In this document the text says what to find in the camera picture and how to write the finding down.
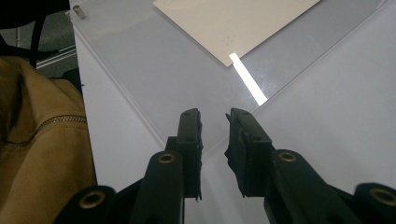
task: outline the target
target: table surface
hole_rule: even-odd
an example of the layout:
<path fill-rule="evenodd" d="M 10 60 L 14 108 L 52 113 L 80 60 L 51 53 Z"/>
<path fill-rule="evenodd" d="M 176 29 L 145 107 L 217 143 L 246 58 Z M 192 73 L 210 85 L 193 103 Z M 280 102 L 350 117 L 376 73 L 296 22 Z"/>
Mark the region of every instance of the table surface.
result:
<path fill-rule="evenodd" d="M 396 1 L 389 0 L 255 113 L 276 148 L 298 151 L 328 183 L 348 192 L 360 182 L 396 189 L 394 21 Z M 76 45 L 98 182 L 121 190 L 144 175 L 164 146 L 79 35 Z M 222 155 L 226 147 L 222 142 L 204 155 L 204 200 L 187 201 L 186 223 L 267 221 L 262 199 L 238 192 Z"/>

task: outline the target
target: tan leather bag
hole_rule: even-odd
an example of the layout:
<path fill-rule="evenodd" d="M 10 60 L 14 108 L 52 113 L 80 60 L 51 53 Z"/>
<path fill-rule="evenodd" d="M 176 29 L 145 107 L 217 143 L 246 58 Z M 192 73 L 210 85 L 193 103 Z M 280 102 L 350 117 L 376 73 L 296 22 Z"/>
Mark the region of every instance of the tan leather bag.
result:
<path fill-rule="evenodd" d="M 22 59 L 0 57 L 0 223 L 52 223 L 95 184 L 79 92 Z"/>

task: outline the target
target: clear plastic panel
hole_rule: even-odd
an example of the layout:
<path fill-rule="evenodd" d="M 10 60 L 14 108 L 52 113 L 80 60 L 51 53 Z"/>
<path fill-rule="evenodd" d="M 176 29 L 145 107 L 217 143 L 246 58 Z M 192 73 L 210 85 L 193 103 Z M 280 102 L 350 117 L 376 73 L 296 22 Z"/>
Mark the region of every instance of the clear plastic panel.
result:
<path fill-rule="evenodd" d="M 88 1 L 80 5 L 84 19 L 74 11 L 69 16 L 159 141 L 176 135 L 180 113 L 196 107 L 209 150 L 227 135 L 224 114 L 230 108 L 253 112 L 259 105 L 232 66 L 220 63 L 152 2 Z M 322 0 L 242 62 L 270 98 L 382 4 Z"/>

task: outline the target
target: white cardboard sheet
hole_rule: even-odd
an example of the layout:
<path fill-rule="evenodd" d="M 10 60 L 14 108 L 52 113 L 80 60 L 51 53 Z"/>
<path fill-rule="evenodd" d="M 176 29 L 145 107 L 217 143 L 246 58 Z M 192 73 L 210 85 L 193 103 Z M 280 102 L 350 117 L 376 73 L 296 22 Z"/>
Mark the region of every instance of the white cardboard sheet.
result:
<path fill-rule="evenodd" d="M 319 0 L 157 0 L 154 5 L 226 66 Z"/>

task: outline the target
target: zipper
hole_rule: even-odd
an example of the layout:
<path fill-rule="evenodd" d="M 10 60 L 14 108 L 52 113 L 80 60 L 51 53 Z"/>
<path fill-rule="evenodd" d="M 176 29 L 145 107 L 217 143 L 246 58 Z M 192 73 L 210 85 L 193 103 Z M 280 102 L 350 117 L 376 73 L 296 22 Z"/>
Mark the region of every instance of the zipper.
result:
<path fill-rule="evenodd" d="M 8 140 L 4 140 L 4 143 L 6 146 L 26 147 L 27 145 L 29 145 L 32 142 L 32 140 L 35 138 L 35 135 L 38 134 L 38 132 L 40 132 L 41 130 L 43 130 L 44 128 L 46 128 L 50 125 L 61 123 L 61 122 L 85 123 L 86 124 L 87 118 L 82 117 L 82 116 L 76 116 L 76 115 L 63 115 L 63 116 L 54 117 L 52 119 L 47 119 L 40 125 L 40 127 L 37 128 L 37 130 L 34 132 L 34 134 L 29 138 L 29 140 L 27 140 L 25 142 L 20 142 L 20 143 L 15 143 L 15 142 L 10 142 Z"/>

